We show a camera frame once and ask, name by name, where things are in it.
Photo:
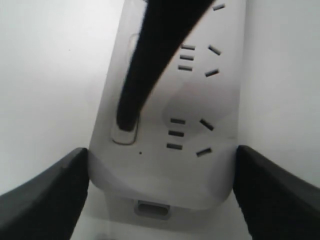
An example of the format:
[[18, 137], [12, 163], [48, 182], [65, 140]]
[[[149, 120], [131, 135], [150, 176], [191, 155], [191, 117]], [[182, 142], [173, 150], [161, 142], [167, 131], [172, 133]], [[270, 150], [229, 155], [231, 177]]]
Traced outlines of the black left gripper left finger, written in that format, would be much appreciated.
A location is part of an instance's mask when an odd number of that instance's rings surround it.
[[36, 177], [0, 196], [0, 238], [71, 239], [89, 182], [88, 150], [75, 148]]

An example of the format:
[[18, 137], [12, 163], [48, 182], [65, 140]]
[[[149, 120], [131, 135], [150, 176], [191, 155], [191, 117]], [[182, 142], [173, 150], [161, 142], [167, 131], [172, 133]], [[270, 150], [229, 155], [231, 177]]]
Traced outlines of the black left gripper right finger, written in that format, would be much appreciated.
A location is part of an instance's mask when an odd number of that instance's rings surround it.
[[246, 145], [236, 150], [233, 192], [252, 239], [320, 238], [320, 189]]

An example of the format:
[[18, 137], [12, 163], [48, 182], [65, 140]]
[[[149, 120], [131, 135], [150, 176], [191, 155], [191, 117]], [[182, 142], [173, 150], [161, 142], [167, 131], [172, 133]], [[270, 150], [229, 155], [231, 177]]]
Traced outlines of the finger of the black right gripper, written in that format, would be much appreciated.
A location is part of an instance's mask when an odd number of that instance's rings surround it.
[[177, 49], [213, 4], [211, 0], [149, 0], [116, 112], [131, 132], [150, 93]]

